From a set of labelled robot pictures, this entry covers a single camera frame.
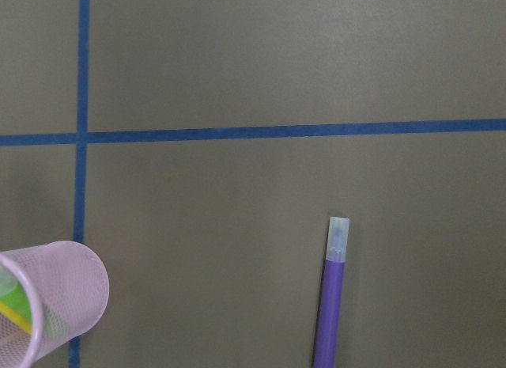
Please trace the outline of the green marker pen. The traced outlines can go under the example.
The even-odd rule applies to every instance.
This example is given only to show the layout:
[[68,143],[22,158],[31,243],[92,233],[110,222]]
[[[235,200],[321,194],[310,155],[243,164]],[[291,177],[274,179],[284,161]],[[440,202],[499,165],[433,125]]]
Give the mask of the green marker pen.
[[1,267],[1,301],[21,302],[22,300],[29,303],[23,286],[10,271]]

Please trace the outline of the yellow marker pen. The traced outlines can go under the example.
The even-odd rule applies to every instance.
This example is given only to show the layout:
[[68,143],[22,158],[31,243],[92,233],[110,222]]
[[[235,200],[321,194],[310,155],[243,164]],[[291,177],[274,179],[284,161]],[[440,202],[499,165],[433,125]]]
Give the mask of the yellow marker pen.
[[23,332],[29,335],[32,334],[32,313],[27,301],[1,301],[1,314],[19,327]]

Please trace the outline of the purple marker pen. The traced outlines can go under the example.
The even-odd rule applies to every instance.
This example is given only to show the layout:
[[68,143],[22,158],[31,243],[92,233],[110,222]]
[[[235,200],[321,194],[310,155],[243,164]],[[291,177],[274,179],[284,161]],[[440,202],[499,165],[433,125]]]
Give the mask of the purple marker pen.
[[330,217],[312,366],[334,367],[346,265],[349,219]]

